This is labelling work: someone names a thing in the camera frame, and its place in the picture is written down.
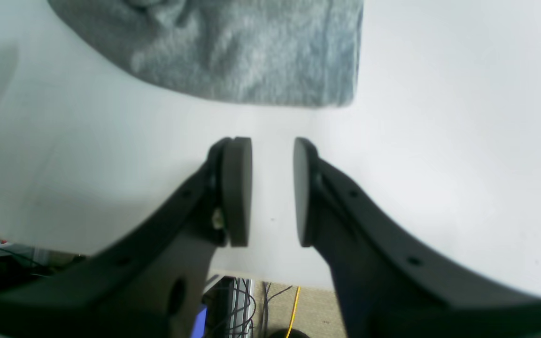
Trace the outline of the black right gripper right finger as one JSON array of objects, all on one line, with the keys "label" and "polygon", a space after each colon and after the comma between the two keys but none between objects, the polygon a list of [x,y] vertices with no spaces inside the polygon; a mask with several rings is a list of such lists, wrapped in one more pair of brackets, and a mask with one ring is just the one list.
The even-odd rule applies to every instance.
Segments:
[{"label": "black right gripper right finger", "polygon": [[541,338],[541,297],[423,244],[306,138],[294,192],[299,241],[328,264],[350,338]]}]

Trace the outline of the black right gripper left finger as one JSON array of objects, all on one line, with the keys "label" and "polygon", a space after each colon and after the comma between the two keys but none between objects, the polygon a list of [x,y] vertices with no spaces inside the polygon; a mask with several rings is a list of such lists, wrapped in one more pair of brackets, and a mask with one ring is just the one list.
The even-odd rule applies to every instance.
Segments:
[{"label": "black right gripper left finger", "polygon": [[214,252],[248,244],[249,138],[223,138],[134,231],[86,261],[0,293],[0,338],[188,338]]}]

